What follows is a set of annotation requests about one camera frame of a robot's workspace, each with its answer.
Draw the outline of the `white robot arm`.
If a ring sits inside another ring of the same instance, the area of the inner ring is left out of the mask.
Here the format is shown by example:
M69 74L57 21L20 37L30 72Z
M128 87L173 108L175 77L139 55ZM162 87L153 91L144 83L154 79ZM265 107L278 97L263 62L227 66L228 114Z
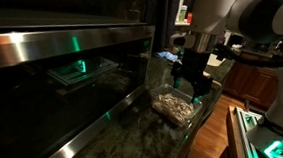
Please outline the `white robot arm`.
M183 61L175 63L171 71L175 79L184 78L192 84L195 97L202 95L207 80L203 70L210 52L218 50L237 62L242 60L222 44L213 42L225 29L256 43L274 42L283 37L283 0L195 0L191 33L183 37ZM279 93L259 127L283 137L283 61L250 63L278 69Z

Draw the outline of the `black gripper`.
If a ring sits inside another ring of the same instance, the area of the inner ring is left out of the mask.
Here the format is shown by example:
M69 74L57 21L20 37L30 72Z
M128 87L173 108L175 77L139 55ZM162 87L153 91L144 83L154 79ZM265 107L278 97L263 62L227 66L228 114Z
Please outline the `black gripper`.
M182 64L178 61L174 62L171 69L171 75L174 77L173 87L179 88L182 76L192 84L194 95L191 103L196 103L200 97L210 93L212 78L208 78L203 74L209 54L197 53L193 50L186 49L183 53Z

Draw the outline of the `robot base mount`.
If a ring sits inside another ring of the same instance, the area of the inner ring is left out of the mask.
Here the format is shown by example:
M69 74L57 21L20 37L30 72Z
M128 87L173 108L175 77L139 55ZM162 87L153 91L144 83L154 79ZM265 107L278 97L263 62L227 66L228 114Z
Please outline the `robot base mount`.
M265 115L230 107L227 118L236 125L243 158L283 158L283 136L279 136Z

